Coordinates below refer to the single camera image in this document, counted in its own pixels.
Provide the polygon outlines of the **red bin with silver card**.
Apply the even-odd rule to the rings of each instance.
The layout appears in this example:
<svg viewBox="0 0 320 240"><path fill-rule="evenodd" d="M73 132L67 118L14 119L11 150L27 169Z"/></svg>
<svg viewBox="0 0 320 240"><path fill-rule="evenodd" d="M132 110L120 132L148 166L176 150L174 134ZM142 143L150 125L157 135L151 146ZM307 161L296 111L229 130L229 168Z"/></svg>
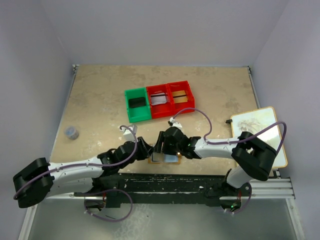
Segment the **red bin with silver card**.
<svg viewBox="0 0 320 240"><path fill-rule="evenodd" d="M173 98L166 84L147 86L146 91L152 119L173 114Z"/></svg>

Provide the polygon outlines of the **red bin with gold card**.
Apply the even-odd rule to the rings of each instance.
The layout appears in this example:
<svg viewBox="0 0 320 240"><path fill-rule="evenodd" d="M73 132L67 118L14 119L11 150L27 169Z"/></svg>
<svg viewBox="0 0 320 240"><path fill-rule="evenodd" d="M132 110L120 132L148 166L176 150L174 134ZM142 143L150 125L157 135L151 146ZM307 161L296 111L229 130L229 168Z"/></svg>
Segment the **red bin with gold card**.
<svg viewBox="0 0 320 240"><path fill-rule="evenodd" d="M195 98L188 81L170 82L166 86L171 101L172 116L185 108L195 107Z"/></svg>

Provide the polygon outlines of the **gold card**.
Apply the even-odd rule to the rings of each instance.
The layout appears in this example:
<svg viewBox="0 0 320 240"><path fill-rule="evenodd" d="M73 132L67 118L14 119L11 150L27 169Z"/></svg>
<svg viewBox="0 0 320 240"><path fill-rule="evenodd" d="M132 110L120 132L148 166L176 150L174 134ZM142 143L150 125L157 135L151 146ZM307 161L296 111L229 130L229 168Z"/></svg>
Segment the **gold card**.
<svg viewBox="0 0 320 240"><path fill-rule="evenodd" d="M175 104L186 103L188 101L187 94L183 90L172 92L172 98Z"/></svg>

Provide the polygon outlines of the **green plastic bin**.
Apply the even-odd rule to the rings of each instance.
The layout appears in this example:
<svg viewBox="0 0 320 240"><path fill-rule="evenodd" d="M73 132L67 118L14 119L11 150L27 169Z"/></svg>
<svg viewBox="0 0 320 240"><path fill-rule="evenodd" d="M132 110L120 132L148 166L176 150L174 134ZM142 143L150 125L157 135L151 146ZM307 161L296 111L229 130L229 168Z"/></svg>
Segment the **green plastic bin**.
<svg viewBox="0 0 320 240"><path fill-rule="evenodd" d="M130 123L152 119L147 89L145 87L124 91L126 111Z"/></svg>

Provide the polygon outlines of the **white board with wooden frame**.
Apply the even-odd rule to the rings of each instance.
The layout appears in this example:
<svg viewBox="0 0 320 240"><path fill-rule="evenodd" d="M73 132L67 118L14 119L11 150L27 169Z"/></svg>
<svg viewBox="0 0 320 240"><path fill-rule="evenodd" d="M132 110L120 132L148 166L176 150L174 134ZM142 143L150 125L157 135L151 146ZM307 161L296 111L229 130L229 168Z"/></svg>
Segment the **white board with wooden frame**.
<svg viewBox="0 0 320 240"><path fill-rule="evenodd" d="M238 137L241 132L256 134L278 121L276 112L271 106L235 114L230 119L233 137ZM277 150L281 141L280 126L274 126L260 134L258 138Z"/></svg>

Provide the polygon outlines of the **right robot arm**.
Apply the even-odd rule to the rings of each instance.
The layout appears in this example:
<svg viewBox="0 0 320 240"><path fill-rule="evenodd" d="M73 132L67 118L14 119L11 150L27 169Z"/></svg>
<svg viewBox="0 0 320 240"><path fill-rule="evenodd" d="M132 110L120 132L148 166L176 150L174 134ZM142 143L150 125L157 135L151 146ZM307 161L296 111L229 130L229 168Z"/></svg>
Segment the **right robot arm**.
<svg viewBox="0 0 320 240"><path fill-rule="evenodd" d="M177 127L159 133L154 151L165 155L181 154L187 159L233 159L237 167L226 176L225 182L239 189L252 179L267 181L277 151L248 131L227 139L205 140L200 136L186 136Z"/></svg>

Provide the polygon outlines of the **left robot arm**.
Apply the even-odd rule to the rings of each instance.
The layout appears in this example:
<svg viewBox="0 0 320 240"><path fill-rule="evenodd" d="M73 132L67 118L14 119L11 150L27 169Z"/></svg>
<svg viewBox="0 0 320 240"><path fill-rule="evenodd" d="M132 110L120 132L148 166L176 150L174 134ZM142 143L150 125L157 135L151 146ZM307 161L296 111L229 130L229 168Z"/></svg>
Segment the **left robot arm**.
<svg viewBox="0 0 320 240"><path fill-rule="evenodd" d="M23 209L59 194L88 193L99 185L100 179L117 174L135 161L148 159L153 152L154 147L138 137L86 160L54 163L37 158L14 175L13 198Z"/></svg>

